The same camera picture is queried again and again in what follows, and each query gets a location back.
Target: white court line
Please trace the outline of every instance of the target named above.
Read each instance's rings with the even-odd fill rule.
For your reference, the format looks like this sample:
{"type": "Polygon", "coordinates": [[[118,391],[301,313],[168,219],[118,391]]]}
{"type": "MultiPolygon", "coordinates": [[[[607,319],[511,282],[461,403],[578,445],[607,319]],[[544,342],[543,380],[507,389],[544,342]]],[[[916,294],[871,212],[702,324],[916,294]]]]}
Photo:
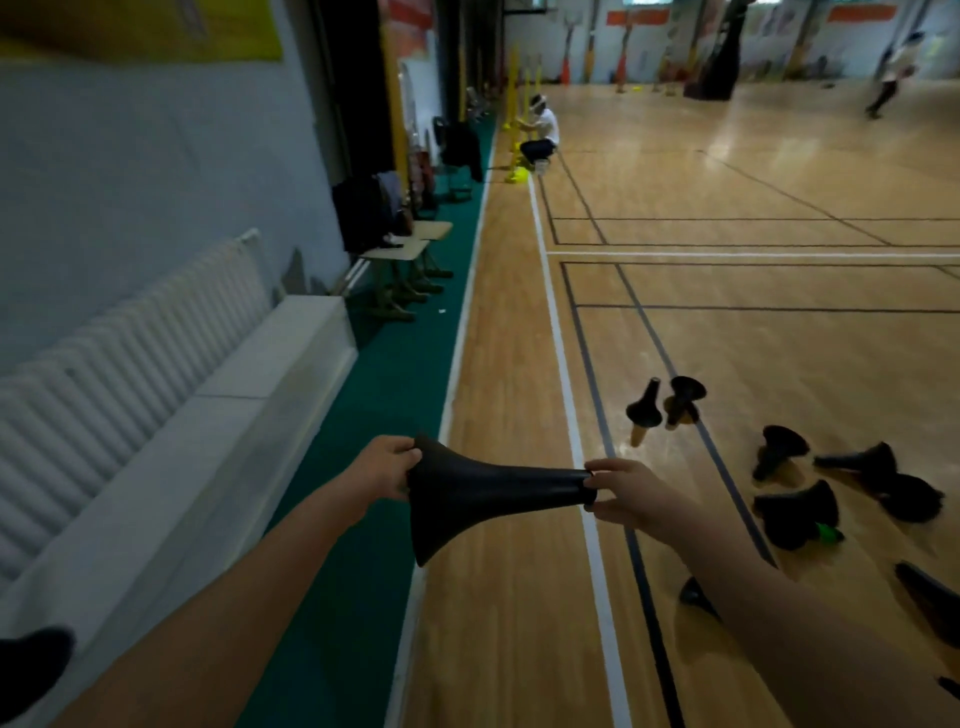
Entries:
{"type": "MultiPolygon", "coordinates": [[[[464,289],[464,303],[460,309],[460,323],[457,325],[457,338],[453,345],[453,360],[450,362],[450,375],[446,381],[446,399],[444,413],[440,419],[440,442],[446,445],[453,424],[453,401],[457,397],[460,384],[460,370],[464,363],[464,345],[467,341],[467,324],[470,318],[470,305],[473,302],[473,282],[476,279],[477,259],[480,255],[480,238],[483,233],[484,213],[487,210],[487,197],[490,192],[490,177],[493,167],[493,152],[496,149],[497,129],[493,130],[490,144],[490,156],[487,159],[487,177],[484,179],[483,197],[480,200],[480,217],[477,219],[477,231],[473,236],[473,252],[470,254],[470,267],[467,273],[467,286],[464,289]]],[[[403,626],[400,628],[400,644],[396,649],[394,682],[390,687],[390,700],[387,702],[387,714],[383,720],[384,728],[400,728],[407,702],[407,681],[410,679],[410,666],[413,660],[414,638],[417,635],[417,623],[420,620],[420,608],[426,593],[426,567],[421,569],[414,564],[410,577],[410,593],[407,595],[407,608],[403,614],[403,626]]]]}
{"type": "Polygon", "coordinates": [[[957,253],[692,253],[689,251],[666,251],[654,253],[630,253],[628,251],[546,251],[547,255],[602,255],[617,257],[960,257],[957,253]]]}
{"type": "MultiPolygon", "coordinates": [[[[566,413],[566,431],[570,438],[570,454],[573,467],[584,467],[584,448],[580,442],[580,427],[577,426],[577,410],[573,402],[573,388],[570,386],[570,372],[566,368],[564,339],[560,333],[560,316],[557,314],[557,297],[550,282],[550,265],[547,262],[546,245],[543,243],[543,227],[540,224],[540,212],[537,209],[537,196],[534,193],[532,177],[527,178],[530,189],[530,207],[534,211],[534,225],[537,227],[537,244],[540,248],[540,267],[543,270],[543,287],[546,289],[546,305],[550,314],[550,328],[553,330],[553,347],[557,354],[557,367],[560,370],[560,388],[564,395],[566,413]]],[[[593,603],[597,610],[600,626],[600,646],[603,649],[604,666],[607,671],[607,690],[610,693],[610,707],[613,715],[613,728],[631,728],[630,703],[627,701],[627,686],[623,680],[623,666],[620,665],[620,650],[616,643],[616,629],[613,626],[613,610],[610,605],[610,593],[607,591],[607,574],[600,553],[600,537],[597,534],[596,519],[583,508],[580,517],[584,525],[584,538],[587,541],[587,558],[590,565],[590,581],[593,583],[593,603]]]]}

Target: white radiator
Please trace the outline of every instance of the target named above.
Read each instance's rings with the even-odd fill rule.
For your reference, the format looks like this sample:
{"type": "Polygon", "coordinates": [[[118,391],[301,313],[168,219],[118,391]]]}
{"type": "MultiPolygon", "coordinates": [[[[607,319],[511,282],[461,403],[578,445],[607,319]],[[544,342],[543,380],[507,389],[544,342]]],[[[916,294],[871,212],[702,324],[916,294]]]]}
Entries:
{"type": "Polygon", "coordinates": [[[0,595],[271,310],[259,234],[0,378],[0,595]]]}

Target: yellow poster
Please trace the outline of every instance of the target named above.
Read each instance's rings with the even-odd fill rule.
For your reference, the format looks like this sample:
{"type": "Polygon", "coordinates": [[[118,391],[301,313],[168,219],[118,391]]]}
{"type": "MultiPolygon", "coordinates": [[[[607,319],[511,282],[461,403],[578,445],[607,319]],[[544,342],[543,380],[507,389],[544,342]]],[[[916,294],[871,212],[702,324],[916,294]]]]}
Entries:
{"type": "Polygon", "coordinates": [[[270,0],[0,0],[0,58],[278,61],[270,0]]]}

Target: yellow pole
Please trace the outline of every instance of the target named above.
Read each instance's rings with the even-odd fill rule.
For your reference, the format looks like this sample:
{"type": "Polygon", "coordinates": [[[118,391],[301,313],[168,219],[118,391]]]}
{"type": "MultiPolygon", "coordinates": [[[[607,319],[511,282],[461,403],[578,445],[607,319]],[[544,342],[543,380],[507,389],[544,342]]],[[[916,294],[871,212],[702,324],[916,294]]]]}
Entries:
{"type": "Polygon", "coordinates": [[[516,45],[510,49],[510,65],[507,69],[507,95],[503,100],[505,109],[504,116],[506,121],[503,124],[503,131],[508,132],[514,124],[516,117],[516,76],[518,74],[519,56],[516,51],[516,45]]]}
{"type": "MultiPolygon", "coordinates": [[[[516,46],[510,52],[510,71],[507,74],[507,115],[508,121],[504,125],[504,129],[510,129],[510,150],[513,152],[513,156],[510,160],[510,174],[507,175],[507,182],[518,183],[526,182],[527,175],[529,174],[527,168],[520,164],[520,142],[519,142],[519,132],[520,128],[514,123],[517,117],[516,110],[516,80],[519,77],[519,52],[516,49],[516,46]]],[[[526,104],[523,109],[523,120],[526,121],[527,118],[527,109],[530,106],[530,71],[527,68],[524,68],[523,71],[524,77],[524,94],[526,98],[526,104]]]]}
{"type": "Polygon", "coordinates": [[[526,63],[523,64],[523,120],[530,121],[530,66],[526,63]]]}
{"type": "Polygon", "coordinates": [[[380,11],[380,47],[383,50],[384,73],[387,77],[387,96],[390,104],[390,128],[394,142],[394,165],[400,177],[400,189],[406,194],[410,188],[409,159],[407,158],[407,130],[403,125],[403,102],[400,95],[399,64],[390,36],[390,9],[387,0],[377,3],[380,11]]]}

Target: clothing pile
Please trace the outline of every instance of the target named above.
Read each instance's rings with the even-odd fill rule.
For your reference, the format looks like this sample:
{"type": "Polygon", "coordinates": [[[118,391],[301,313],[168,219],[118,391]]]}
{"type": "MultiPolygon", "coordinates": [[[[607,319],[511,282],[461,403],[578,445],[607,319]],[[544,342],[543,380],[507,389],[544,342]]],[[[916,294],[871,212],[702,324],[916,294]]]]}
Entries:
{"type": "Polygon", "coordinates": [[[340,182],[333,187],[333,205],[337,208],[344,250],[352,255],[392,247],[393,235],[412,232],[396,172],[350,177],[340,182]]]}
{"type": "Polygon", "coordinates": [[[444,164],[451,167],[469,167],[474,182],[483,181],[480,161],[480,137],[466,121],[457,121],[446,127],[445,145],[441,154],[444,164]]]}

